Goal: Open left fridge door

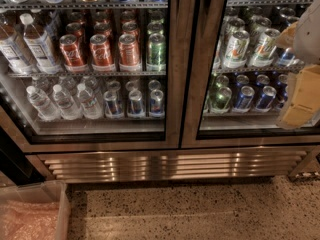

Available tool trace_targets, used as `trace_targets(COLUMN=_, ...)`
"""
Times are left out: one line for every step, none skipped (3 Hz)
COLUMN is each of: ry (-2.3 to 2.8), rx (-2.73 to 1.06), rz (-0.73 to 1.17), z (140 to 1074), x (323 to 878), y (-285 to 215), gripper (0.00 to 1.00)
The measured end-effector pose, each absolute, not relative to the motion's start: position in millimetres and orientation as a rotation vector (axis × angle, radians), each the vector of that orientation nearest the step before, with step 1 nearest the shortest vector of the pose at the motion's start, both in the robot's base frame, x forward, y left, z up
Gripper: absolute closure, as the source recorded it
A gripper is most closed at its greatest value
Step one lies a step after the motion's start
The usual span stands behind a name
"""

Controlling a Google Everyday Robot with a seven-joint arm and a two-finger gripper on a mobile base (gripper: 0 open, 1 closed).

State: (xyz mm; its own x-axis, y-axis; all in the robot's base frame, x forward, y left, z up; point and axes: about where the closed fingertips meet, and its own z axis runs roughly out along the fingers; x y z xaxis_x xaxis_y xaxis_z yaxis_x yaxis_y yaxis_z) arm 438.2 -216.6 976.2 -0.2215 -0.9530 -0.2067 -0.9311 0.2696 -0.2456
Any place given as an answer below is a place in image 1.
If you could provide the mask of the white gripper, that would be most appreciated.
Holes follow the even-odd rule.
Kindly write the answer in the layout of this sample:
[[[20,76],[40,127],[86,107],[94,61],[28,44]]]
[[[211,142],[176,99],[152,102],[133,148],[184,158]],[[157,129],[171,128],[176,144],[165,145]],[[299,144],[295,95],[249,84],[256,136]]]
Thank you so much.
[[[284,29],[276,39],[281,49],[293,48],[305,63],[320,64],[320,0],[302,14],[298,22]],[[320,66],[308,65],[297,74],[288,74],[288,99],[277,118],[282,129],[298,129],[320,109]]]

